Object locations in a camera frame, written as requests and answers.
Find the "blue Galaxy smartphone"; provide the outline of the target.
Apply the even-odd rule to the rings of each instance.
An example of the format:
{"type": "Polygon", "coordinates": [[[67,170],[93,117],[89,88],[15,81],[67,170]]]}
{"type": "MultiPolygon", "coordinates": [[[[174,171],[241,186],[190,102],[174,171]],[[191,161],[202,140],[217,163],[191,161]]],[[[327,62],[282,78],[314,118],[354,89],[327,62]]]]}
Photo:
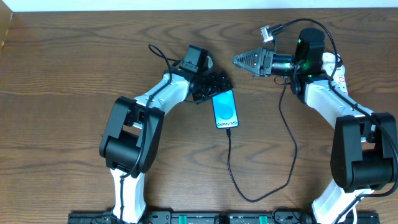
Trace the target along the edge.
{"type": "Polygon", "coordinates": [[[233,90],[214,96],[212,98],[212,105],[217,129],[239,126],[233,90]]]}

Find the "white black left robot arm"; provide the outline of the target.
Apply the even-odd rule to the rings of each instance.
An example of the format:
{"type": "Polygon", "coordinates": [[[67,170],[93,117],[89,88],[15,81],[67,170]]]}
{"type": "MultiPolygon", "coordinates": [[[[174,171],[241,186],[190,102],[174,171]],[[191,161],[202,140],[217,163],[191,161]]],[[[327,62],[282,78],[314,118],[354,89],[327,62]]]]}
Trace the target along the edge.
{"type": "Polygon", "coordinates": [[[139,223],[146,211],[145,174],[156,157],[165,116],[191,97],[200,104],[233,89],[210,51],[190,45],[182,60],[168,58],[156,45],[149,50],[165,60],[160,82],[134,98],[120,96],[113,105],[99,154],[113,176],[112,223],[139,223]]]}

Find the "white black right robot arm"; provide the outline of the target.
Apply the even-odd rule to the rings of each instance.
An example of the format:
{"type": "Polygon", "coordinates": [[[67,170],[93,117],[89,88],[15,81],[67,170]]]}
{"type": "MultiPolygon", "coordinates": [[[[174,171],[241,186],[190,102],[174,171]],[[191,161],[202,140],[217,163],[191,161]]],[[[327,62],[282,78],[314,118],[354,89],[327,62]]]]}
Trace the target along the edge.
{"type": "Polygon", "coordinates": [[[330,159],[332,181],[311,204],[305,223],[341,223],[352,219],[366,197],[386,197],[397,189],[397,127],[390,113],[376,113],[348,96],[345,69],[338,54],[325,50],[328,32],[300,31],[295,53],[259,47],[235,55],[232,62],[259,77],[288,78],[292,93],[319,112],[334,130],[330,159]]]}

